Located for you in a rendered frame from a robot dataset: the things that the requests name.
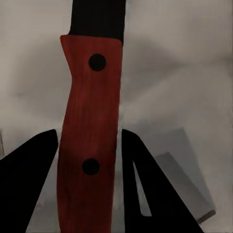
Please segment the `parer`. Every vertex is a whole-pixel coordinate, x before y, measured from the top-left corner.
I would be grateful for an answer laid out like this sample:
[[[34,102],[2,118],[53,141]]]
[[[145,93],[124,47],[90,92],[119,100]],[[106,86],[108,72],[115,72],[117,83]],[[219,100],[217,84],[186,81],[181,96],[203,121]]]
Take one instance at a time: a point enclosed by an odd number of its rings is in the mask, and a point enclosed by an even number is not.
[[[111,233],[126,0],[73,0],[57,165],[61,233]]]

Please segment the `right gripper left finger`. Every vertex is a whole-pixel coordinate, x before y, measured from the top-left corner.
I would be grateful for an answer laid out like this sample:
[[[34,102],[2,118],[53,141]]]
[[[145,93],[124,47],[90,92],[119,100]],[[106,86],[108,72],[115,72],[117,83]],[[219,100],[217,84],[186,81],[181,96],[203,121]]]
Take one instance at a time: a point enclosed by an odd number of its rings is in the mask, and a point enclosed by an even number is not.
[[[0,233],[25,233],[58,149],[55,129],[0,160]]]

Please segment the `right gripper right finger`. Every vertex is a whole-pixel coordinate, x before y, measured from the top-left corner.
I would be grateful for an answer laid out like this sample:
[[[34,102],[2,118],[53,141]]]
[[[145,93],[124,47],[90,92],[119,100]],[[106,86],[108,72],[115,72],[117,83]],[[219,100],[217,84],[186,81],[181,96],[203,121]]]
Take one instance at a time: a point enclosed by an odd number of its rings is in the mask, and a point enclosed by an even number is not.
[[[125,233],[203,233],[141,138],[123,129],[121,145]],[[141,214],[133,162],[152,216]]]

